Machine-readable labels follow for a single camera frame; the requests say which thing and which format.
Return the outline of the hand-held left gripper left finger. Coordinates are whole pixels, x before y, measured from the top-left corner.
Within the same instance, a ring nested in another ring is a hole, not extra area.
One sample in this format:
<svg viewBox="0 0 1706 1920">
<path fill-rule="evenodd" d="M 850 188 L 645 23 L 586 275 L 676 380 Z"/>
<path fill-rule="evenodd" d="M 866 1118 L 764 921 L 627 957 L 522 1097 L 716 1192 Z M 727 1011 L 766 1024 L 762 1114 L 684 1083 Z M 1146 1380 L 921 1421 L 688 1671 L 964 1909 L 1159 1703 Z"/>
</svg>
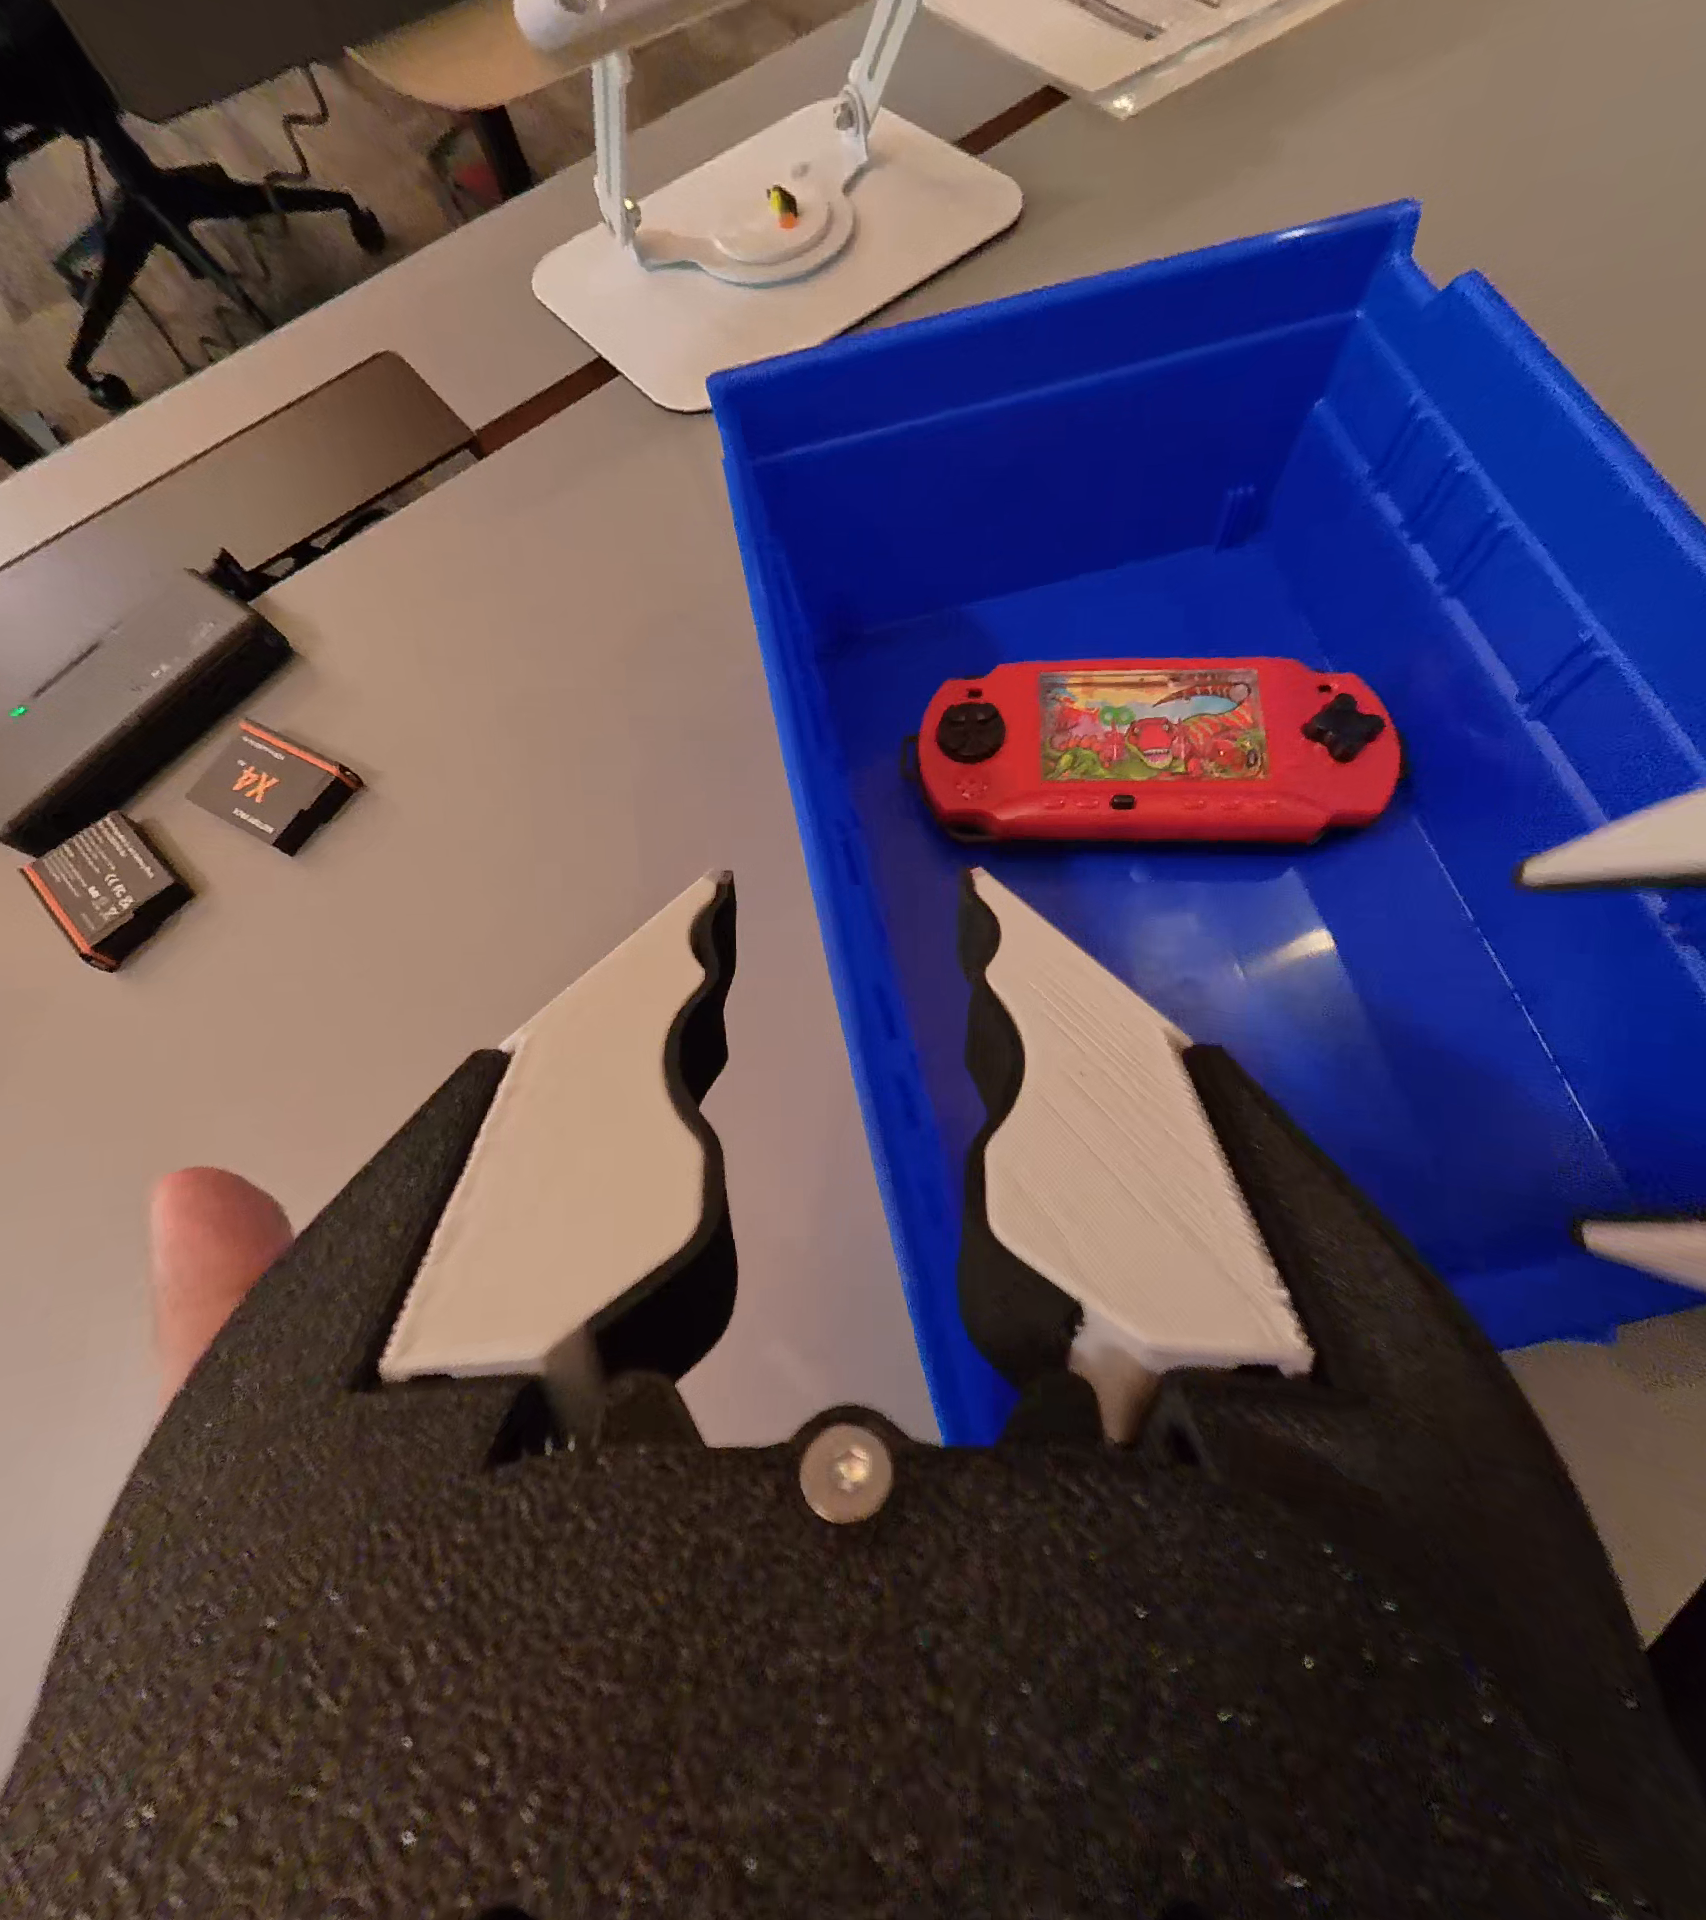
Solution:
<svg viewBox="0 0 1706 1920">
<path fill-rule="evenodd" d="M 684 887 L 503 1043 L 503 1069 L 375 1362 L 507 1384 L 489 1457 L 589 1444 L 625 1380 L 722 1343 L 737 1250 L 704 1113 L 727 1065 L 737 894 Z"/>
</svg>

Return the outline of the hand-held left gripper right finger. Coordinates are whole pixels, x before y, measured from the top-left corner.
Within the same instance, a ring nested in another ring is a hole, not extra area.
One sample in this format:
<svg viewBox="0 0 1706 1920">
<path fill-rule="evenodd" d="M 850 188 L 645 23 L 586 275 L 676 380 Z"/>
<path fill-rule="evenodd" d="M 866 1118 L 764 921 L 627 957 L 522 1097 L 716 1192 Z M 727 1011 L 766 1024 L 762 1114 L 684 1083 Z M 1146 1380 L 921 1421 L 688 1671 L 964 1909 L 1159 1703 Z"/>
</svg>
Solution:
<svg viewBox="0 0 1706 1920">
<path fill-rule="evenodd" d="M 1086 1387 L 1131 1444 L 1159 1380 L 1308 1380 L 1315 1354 L 1202 1100 L 1215 1054 L 983 869 L 962 876 L 966 1150 L 955 1296 L 1020 1397 Z"/>
</svg>

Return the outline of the blue plastic bin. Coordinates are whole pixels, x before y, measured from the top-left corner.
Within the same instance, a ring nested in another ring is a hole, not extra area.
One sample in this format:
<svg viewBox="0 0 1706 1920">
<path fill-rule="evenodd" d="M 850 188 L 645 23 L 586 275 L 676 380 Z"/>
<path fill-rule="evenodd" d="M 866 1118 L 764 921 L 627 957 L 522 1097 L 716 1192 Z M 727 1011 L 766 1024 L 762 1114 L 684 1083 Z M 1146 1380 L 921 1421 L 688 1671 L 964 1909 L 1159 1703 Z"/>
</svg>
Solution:
<svg viewBox="0 0 1706 1920">
<path fill-rule="evenodd" d="M 1706 1212 L 1706 888 L 1519 866 L 1706 785 L 1706 524 L 1478 275 L 1384 205 L 716 377 L 791 807 L 940 1436 L 1009 1387 L 955 1293 L 962 873 L 983 864 L 1340 1164 L 1497 1349 L 1681 1293 L 1575 1221 Z M 1398 729 L 1311 849 L 966 847 L 937 689 L 1280 659 Z"/>
</svg>

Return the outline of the red handheld game toy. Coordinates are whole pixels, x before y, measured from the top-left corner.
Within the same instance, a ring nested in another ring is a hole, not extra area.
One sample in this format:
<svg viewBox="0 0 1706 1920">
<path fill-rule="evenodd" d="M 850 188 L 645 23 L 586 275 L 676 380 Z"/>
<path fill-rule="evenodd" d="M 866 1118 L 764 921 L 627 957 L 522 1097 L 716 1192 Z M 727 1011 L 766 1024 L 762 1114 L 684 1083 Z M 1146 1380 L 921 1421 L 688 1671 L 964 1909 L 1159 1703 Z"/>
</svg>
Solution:
<svg viewBox="0 0 1706 1920">
<path fill-rule="evenodd" d="M 1372 826 L 1403 756 L 1358 676 L 1211 657 L 1012 663 L 953 679 L 906 760 L 962 844 L 1294 850 Z"/>
</svg>

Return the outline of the person's left hand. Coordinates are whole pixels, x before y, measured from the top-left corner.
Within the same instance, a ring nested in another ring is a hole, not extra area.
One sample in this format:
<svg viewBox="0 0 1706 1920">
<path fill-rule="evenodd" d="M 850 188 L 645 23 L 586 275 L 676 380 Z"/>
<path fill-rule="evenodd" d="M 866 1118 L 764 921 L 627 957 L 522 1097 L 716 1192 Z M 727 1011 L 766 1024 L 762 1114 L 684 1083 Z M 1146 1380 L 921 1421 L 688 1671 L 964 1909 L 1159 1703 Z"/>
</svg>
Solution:
<svg viewBox="0 0 1706 1920">
<path fill-rule="evenodd" d="M 292 1238 L 282 1205 L 235 1173 L 188 1167 L 155 1182 L 148 1277 L 162 1406 Z"/>
</svg>

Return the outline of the black red battery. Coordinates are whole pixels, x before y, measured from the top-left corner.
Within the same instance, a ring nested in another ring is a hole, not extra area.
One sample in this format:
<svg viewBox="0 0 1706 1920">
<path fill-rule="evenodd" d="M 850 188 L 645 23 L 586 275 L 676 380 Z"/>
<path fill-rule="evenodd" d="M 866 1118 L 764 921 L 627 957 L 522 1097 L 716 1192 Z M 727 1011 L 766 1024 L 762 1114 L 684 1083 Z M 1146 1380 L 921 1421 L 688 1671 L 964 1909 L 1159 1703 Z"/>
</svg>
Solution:
<svg viewBox="0 0 1706 1920">
<path fill-rule="evenodd" d="M 121 810 L 24 863 L 33 902 L 88 969 L 117 974 L 194 900 L 162 844 Z"/>
<path fill-rule="evenodd" d="M 184 798 L 248 843 L 295 856 L 362 791 L 348 766 L 242 719 L 220 731 Z"/>
</svg>

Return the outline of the black flat power hub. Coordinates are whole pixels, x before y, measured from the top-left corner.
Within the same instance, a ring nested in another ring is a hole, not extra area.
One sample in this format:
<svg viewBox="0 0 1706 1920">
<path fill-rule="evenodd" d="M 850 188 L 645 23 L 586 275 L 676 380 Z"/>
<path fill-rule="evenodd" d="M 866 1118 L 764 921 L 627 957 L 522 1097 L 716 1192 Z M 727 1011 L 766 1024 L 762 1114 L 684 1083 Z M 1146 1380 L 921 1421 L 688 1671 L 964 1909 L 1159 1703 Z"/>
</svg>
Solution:
<svg viewBox="0 0 1706 1920">
<path fill-rule="evenodd" d="M 96 826 L 292 659 L 256 607 L 177 572 L 0 713 L 0 844 L 39 856 Z"/>
</svg>

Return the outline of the dark desk flap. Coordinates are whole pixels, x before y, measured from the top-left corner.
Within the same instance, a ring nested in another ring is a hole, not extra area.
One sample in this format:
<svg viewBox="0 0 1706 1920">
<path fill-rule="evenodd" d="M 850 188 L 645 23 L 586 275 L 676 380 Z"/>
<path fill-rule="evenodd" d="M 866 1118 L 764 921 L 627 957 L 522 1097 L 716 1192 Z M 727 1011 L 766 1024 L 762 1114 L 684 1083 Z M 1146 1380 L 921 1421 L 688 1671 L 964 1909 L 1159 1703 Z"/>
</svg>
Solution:
<svg viewBox="0 0 1706 1920">
<path fill-rule="evenodd" d="M 377 353 L 0 565 L 0 719 L 176 574 L 257 574 L 476 446 L 396 353 Z"/>
</svg>

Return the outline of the paper sheet in plastic sleeve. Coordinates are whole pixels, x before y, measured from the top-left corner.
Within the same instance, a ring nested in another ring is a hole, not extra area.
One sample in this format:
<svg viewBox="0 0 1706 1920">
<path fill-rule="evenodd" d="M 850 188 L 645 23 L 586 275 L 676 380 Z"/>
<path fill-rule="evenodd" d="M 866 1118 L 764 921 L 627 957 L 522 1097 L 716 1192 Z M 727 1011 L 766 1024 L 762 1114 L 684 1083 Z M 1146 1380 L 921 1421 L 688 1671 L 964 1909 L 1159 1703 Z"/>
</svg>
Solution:
<svg viewBox="0 0 1706 1920">
<path fill-rule="evenodd" d="M 1342 2 L 927 2 L 948 28 L 1127 123 Z"/>
</svg>

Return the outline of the white laptop stand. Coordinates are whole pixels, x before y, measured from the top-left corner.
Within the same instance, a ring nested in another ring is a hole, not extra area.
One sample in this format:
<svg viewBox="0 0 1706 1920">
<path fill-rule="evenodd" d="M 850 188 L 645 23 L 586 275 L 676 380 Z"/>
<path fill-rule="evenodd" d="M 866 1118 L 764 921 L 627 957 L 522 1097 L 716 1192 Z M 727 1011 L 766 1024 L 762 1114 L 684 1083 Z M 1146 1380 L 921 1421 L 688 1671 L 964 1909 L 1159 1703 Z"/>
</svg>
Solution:
<svg viewBox="0 0 1706 1920">
<path fill-rule="evenodd" d="M 597 221 L 535 263 L 539 306 L 661 410 L 704 415 L 716 374 L 817 349 L 1005 235 L 1021 188 L 881 107 L 918 10 L 874 4 L 833 96 L 642 198 L 629 53 L 722 4 L 513 4 L 527 48 L 592 83 Z M 775 228 L 771 184 L 798 228 Z"/>
</svg>

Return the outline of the black office chair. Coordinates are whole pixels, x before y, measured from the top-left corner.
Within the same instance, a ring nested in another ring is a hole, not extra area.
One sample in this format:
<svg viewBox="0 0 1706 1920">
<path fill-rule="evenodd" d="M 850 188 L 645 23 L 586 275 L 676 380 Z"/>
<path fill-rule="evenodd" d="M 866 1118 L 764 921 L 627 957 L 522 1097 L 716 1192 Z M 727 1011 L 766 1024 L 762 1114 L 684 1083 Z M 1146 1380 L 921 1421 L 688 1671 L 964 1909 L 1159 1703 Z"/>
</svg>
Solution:
<svg viewBox="0 0 1706 1920">
<path fill-rule="evenodd" d="M 385 252 L 379 219 L 354 196 L 313 184 L 305 170 L 239 181 L 211 160 L 155 162 L 57 9 L 0 2 L 0 205 L 12 198 L 13 170 L 59 141 L 79 154 L 98 244 L 86 282 L 71 268 L 59 270 L 77 302 L 65 369 L 109 417 L 127 413 L 135 398 L 123 378 L 98 369 L 96 356 L 123 309 L 140 302 L 138 282 L 153 254 L 171 256 L 242 319 L 268 327 L 245 282 L 199 240 L 199 228 L 339 216 L 363 256 Z"/>
</svg>

